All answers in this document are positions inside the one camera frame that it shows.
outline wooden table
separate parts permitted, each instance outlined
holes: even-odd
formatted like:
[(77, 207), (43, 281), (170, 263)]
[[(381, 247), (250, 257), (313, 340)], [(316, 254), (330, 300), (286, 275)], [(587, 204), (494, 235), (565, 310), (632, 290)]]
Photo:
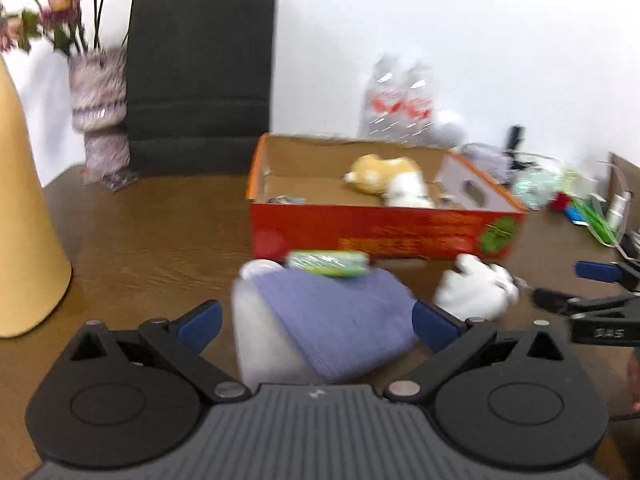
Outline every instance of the wooden table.
[[(39, 460), (24, 425), (31, 394), (86, 319), (103, 319), (110, 328), (131, 329), (150, 317), (178, 317), (207, 298), (225, 306), (225, 324), (203, 355), (237, 376), (229, 291), (240, 265), (250, 257), (250, 226), (244, 202), (245, 178), (192, 176), (146, 178), (117, 194), (83, 186), (71, 168), (45, 190), (49, 209), (74, 277), (52, 316), (25, 336), (0, 340), (0, 476), (19, 480)], [(576, 260), (608, 261), (611, 253), (587, 231), (553, 213), (531, 214), (507, 267), (534, 286), (584, 296), (616, 294), (613, 285), (578, 280)], [(429, 298), (445, 266), (441, 262), (395, 261), (385, 266)], [(527, 298), (500, 320), (520, 329), (540, 317)], [(558, 330), (566, 321), (553, 319)], [(627, 412), (625, 364), (629, 349), (576, 347), (612, 413)], [(402, 358), (370, 374), (382, 386), (419, 364), (427, 353), (417, 346)], [(612, 426), (625, 456), (640, 449), (635, 424)], [(596, 460), (612, 478), (627, 478), (613, 441), (605, 440)]]

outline bottle label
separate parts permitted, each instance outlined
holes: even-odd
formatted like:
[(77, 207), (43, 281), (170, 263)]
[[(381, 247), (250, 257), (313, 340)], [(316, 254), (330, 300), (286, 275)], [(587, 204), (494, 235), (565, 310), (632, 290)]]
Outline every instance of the bottle label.
[(433, 102), (425, 97), (409, 99), (404, 106), (404, 113), (415, 121), (431, 117)]
[(371, 108), (379, 114), (388, 112), (395, 114), (402, 108), (402, 95), (400, 92), (379, 92), (371, 99)]

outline clear plastic container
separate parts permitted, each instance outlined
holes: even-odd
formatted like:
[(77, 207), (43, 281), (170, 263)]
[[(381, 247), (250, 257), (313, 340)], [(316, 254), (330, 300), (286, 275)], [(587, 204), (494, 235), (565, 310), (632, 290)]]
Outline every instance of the clear plastic container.
[(374, 65), (365, 92), (360, 138), (399, 142), (399, 119), (404, 95), (397, 73), (398, 56), (393, 54), (385, 54)]
[(433, 71), (417, 62), (404, 77), (404, 105), (399, 117), (399, 142), (413, 146), (436, 145), (433, 138), (435, 88)]

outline red box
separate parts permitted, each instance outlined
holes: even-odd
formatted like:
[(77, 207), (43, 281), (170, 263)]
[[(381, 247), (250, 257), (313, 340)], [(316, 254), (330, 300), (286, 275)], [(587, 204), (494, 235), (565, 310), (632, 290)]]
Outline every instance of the red box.
[[(412, 158), (435, 209), (383, 206), (342, 177), (367, 153)], [(270, 204), (286, 195), (303, 205)], [(253, 254), (282, 261), (291, 250), (360, 250), (373, 258), (497, 261), (513, 247), (526, 208), (462, 156), (436, 148), (364, 140), (263, 135), (249, 177)]]

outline folded towel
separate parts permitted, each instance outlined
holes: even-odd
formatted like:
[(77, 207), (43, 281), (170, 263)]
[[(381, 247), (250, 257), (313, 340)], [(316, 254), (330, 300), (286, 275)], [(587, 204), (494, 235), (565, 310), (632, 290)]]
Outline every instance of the folded towel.
[(285, 269), (252, 281), (300, 353), (327, 382), (365, 374), (414, 344), (415, 298), (386, 270), (328, 278)]

